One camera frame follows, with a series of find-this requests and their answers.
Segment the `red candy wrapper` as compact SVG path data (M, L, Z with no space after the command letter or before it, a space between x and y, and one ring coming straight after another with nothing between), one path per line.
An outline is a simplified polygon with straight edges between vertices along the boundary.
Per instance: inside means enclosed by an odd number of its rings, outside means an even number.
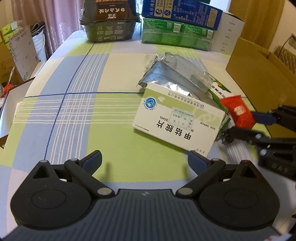
M220 103L228 109L236 127L248 130L253 128L256 122L240 95L222 98Z

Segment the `silver foil pouch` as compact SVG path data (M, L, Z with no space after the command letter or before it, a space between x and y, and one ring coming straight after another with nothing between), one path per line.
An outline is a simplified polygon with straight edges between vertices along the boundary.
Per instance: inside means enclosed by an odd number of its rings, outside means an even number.
M208 90L213 80L214 77L202 67L180 55L166 52L163 56L156 54L149 61L138 85L145 88L148 83L155 83L182 95L211 102L213 98Z

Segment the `large cardboard box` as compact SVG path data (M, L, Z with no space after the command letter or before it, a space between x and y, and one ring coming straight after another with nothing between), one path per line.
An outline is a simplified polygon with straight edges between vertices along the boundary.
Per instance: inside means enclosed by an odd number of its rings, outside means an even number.
M226 71L256 111L295 106L295 74L267 49L238 38Z

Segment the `mustard yellow curtain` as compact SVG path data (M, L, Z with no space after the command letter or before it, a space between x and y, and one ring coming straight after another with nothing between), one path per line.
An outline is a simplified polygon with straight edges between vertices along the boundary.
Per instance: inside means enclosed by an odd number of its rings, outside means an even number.
M284 4L284 0L232 0L229 12L244 21L241 38L269 49Z

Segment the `green shrink-wrapped box pack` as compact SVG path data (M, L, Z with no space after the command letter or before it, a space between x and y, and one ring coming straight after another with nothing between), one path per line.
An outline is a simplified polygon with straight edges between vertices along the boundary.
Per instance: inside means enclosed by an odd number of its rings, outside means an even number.
M161 19L143 18L142 43L186 47L209 51L214 31L207 28Z

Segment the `blue milk carton box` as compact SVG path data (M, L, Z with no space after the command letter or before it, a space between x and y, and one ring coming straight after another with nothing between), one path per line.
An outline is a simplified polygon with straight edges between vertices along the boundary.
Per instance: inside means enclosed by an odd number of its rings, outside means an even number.
M201 1L143 1L142 16L217 30L223 11Z

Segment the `grey printed cardboard sheet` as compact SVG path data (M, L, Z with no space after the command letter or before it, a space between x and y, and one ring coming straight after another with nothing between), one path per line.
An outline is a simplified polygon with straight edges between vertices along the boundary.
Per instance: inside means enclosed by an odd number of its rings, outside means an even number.
M30 26L21 28L9 39L15 66L23 81L30 79L39 58L32 39Z

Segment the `dark green Mongniu carton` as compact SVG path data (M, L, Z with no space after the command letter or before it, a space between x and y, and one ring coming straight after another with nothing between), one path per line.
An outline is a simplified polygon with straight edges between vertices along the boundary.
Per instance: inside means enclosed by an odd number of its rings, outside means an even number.
M133 37L140 22L136 1L84 1L80 24L92 43L125 41Z

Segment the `pink curtain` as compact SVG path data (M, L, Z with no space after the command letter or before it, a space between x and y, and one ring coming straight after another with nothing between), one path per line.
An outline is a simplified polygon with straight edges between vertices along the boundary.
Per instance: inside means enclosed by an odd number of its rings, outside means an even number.
M14 20L25 25L45 23L46 53L50 57L73 32L83 29L79 23L83 4L81 0L11 1L11 8Z

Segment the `wall power socket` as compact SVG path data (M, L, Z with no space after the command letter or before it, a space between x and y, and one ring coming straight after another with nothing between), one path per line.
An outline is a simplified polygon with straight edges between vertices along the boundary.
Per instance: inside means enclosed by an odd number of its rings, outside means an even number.
M288 44L296 50L296 36L294 34L291 34Z

